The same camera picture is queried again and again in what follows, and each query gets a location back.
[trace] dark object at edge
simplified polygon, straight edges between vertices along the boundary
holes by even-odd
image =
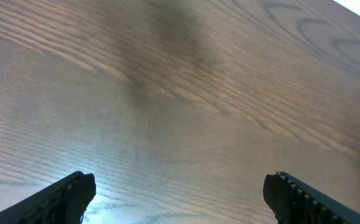
[[[267,175],[263,194],[279,224],[360,224],[360,213],[285,172]]]
[[[0,224],[79,224],[94,198],[93,174],[74,172],[0,212]]]

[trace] dark wood grain pattern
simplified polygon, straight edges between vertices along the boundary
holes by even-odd
[[[360,212],[360,17],[329,0],[0,0],[0,210],[74,170],[86,223],[275,223],[284,170]]]

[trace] black object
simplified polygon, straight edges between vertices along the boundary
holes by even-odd
[[[94,198],[93,174],[74,172],[0,212],[0,224],[79,224]]]
[[[360,213],[285,172],[267,175],[263,194],[279,224],[360,224]]]

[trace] wood grain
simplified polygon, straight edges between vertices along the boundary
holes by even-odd
[[[275,223],[284,170],[360,212],[360,17],[328,0],[0,0],[0,210],[74,170],[86,223]]]

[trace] wooden table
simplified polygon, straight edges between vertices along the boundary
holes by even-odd
[[[287,171],[360,212],[360,17],[330,0],[0,0],[0,210],[75,170],[85,223],[275,223]]]

